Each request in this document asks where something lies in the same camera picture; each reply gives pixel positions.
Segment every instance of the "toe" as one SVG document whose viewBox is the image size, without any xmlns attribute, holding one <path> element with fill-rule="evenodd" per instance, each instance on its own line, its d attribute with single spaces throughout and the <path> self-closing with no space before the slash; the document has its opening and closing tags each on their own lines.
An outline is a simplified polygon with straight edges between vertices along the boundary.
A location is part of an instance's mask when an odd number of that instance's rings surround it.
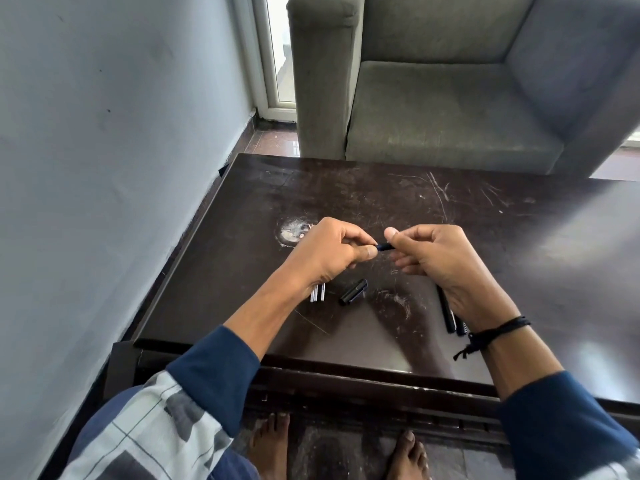
<svg viewBox="0 0 640 480">
<path fill-rule="evenodd" d="M 420 458 L 420 455 L 423 453 L 425 456 L 427 455 L 424 451 L 424 445 L 420 442 L 416 442 L 409 452 L 409 460 L 414 463 L 418 463 L 418 458 Z"/>
<path fill-rule="evenodd" d="M 418 457 L 418 468 L 420 468 L 420 471 L 427 468 L 427 453 L 420 453 L 420 456 Z"/>
<path fill-rule="evenodd" d="M 408 456 L 415 445 L 415 435 L 412 431 L 405 431 L 396 443 L 396 456 Z"/>
<path fill-rule="evenodd" d="M 269 432 L 269 420 L 263 419 L 260 425 L 260 436 L 264 436 Z"/>
<path fill-rule="evenodd" d="M 276 422 L 276 430 L 279 435 L 286 435 L 289 430 L 290 417 L 286 413 L 279 413 Z"/>
<path fill-rule="evenodd" d="M 276 415 L 273 413 L 269 415 L 269 419 L 267 420 L 267 428 L 269 433 L 274 433 L 276 431 Z"/>
</svg>

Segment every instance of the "sofa backrest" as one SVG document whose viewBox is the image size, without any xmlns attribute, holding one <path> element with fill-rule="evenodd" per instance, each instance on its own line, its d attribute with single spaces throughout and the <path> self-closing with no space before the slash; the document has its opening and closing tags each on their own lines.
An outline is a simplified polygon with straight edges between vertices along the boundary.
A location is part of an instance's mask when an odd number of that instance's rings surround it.
<svg viewBox="0 0 640 480">
<path fill-rule="evenodd" d="M 365 0 L 363 61 L 504 60 L 533 0 Z"/>
</svg>

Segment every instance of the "right hand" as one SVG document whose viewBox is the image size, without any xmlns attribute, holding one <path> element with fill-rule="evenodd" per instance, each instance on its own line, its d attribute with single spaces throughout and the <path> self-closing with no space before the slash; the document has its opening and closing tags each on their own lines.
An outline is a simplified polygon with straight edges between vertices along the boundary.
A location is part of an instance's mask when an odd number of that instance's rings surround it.
<svg viewBox="0 0 640 480">
<path fill-rule="evenodd" d="M 425 274 L 444 291 L 453 313 L 472 331 L 494 328 L 520 316 L 462 228 L 421 224 L 402 232 L 385 229 L 396 248 L 391 259 L 406 274 Z"/>
</svg>

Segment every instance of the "sofa armrest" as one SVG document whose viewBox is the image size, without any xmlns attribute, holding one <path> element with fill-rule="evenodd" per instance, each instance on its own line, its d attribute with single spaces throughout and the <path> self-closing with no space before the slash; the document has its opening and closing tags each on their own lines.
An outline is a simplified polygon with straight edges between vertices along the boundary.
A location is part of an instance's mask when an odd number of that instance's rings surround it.
<svg viewBox="0 0 640 480">
<path fill-rule="evenodd" d="M 344 159 L 364 0 L 289 0 L 300 154 Z"/>
<path fill-rule="evenodd" d="M 506 62 L 564 140 L 553 173 L 590 175 L 637 126 L 639 51 L 640 0 L 534 2 Z"/>
</svg>

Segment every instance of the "black cord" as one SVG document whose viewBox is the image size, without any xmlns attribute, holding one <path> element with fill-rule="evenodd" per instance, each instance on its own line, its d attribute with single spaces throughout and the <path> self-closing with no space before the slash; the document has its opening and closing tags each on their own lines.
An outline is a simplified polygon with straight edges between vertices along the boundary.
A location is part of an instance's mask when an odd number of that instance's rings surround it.
<svg viewBox="0 0 640 480">
<path fill-rule="evenodd" d="M 512 320 L 509 320 L 506 323 L 503 323 L 502 325 L 500 325 L 500 327 L 497 328 L 490 328 L 489 330 L 483 330 L 478 333 L 469 332 L 469 345 L 466 346 L 464 350 L 460 350 L 460 352 L 455 354 L 453 356 L 453 360 L 458 360 L 458 357 L 460 357 L 460 355 L 462 355 L 462 358 L 466 359 L 467 355 L 487 348 L 492 341 L 494 341 L 501 335 L 527 325 L 531 325 L 531 322 L 523 316 L 519 316 Z"/>
</svg>

